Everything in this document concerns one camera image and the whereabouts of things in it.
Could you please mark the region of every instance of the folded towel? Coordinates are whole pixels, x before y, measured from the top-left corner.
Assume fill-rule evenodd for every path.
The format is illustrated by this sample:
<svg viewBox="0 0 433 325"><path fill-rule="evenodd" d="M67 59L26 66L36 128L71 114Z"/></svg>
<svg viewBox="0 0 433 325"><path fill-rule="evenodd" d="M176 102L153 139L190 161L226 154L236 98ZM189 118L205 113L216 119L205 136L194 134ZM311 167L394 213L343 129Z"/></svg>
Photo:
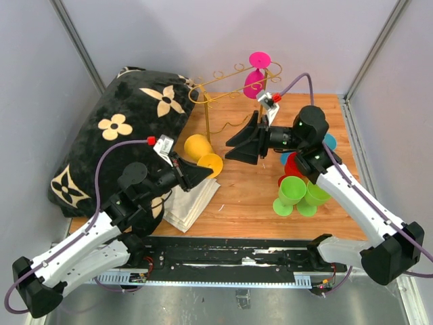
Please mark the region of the folded towel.
<svg viewBox="0 0 433 325"><path fill-rule="evenodd" d="M184 192L176 186L164 204L164 219L186 232L208 206L219 187L216 179L205 179L190 192Z"/></svg>

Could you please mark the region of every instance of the red connector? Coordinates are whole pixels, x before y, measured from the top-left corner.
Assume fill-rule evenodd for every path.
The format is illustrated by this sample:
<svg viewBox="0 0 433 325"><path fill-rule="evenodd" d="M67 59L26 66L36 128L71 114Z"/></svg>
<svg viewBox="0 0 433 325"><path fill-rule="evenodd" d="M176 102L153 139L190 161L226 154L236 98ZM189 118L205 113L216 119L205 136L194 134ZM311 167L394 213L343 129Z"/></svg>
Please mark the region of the red connector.
<svg viewBox="0 0 433 325"><path fill-rule="evenodd" d="M149 146L155 146L155 144L156 144L156 137L147 137L147 144Z"/></svg>
<svg viewBox="0 0 433 325"><path fill-rule="evenodd" d="M279 93L274 93L272 95L272 100L274 101L274 103L278 103L281 100L281 95Z"/></svg>

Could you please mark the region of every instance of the floral pillow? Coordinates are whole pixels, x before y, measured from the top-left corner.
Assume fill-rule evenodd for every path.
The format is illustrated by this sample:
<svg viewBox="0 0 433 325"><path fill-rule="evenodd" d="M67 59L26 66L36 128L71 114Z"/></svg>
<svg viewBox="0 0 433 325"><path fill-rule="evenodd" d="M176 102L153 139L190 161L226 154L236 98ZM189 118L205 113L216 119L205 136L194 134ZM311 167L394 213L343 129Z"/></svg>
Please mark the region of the floral pillow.
<svg viewBox="0 0 433 325"><path fill-rule="evenodd" d="M178 74L127 67L110 83L81 127L48 188L48 199L65 217L95 212L95 170L101 155L118 142L165 134L175 141L194 103L193 83ZM198 93L191 95L195 100ZM118 190L117 179L130 163L144 163L150 173L166 164L151 147L122 146L104 160L99 174L101 202Z"/></svg>

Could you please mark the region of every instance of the wooden table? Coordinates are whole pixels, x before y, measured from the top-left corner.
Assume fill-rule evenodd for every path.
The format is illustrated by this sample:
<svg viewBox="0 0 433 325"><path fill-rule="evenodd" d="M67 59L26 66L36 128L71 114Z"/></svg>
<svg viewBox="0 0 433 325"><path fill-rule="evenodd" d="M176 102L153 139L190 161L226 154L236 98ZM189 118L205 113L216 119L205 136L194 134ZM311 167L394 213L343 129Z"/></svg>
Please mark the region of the wooden table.
<svg viewBox="0 0 433 325"><path fill-rule="evenodd" d="M298 111L309 104L309 95L287 94L280 101L280 111L273 125L291 126ZM258 102L241 95L237 98L224 97L210 109L210 130L220 130L229 121L236 125L246 115L258 110ZM316 95L315 105L323 109L330 125L329 132L337 139L336 153L342 158L350 172L358 178L357 169L350 148L342 111L336 95ZM224 157L230 150L225 142L242 127L226 128L212 135L215 153ZM206 132L204 109L197 105L179 137L175 150L184 158L183 143L194 133ZM224 160L223 172L217 177L221 187L206 210L199 216L187 233L174 228L165 220L154 232L164 236L218 236L237 238L287 238L312 239L329 233L340 238L364 240L358 225L340 205L331 199L319 207L314 217L306 218L296 209L286 218L273 212L272 203L278 196L277 180L284 174L280 155L269 150L258 165L248 165L234 160ZM86 219L75 218L71 232L84 224Z"/></svg>

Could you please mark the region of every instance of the green cup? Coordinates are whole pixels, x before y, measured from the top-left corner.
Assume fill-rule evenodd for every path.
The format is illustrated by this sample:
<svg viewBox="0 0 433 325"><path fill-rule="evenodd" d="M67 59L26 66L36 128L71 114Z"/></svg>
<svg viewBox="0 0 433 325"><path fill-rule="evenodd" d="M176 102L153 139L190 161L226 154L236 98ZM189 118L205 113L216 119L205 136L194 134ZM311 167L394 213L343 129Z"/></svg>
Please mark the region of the green cup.
<svg viewBox="0 0 433 325"><path fill-rule="evenodd" d="M296 209L304 217L312 217L317 212L317 207L325 204L330 198L327 192L309 181L305 197L296 205Z"/></svg>
<svg viewBox="0 0 433 325"><path fill-rule="evenodd" d="M278 190L278 199L273 202L273 210L282 217L293 211L293 206L306 194L306 186L301 178L289 176L283 179Z"/></svg>

